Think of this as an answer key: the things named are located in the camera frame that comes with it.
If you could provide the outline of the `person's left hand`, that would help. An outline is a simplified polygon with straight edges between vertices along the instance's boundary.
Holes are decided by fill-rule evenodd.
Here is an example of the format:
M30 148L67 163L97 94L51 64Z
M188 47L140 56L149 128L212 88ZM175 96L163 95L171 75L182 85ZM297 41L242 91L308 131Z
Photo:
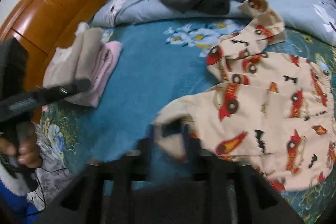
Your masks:
M18 163L28 168L39 168L42 166L43 159L41 149L37 145L37 135L33 122L30 122L27 126L26 134L26 140L20 142L18 149L6 139L1 138L1 152L7 156L17 157Z

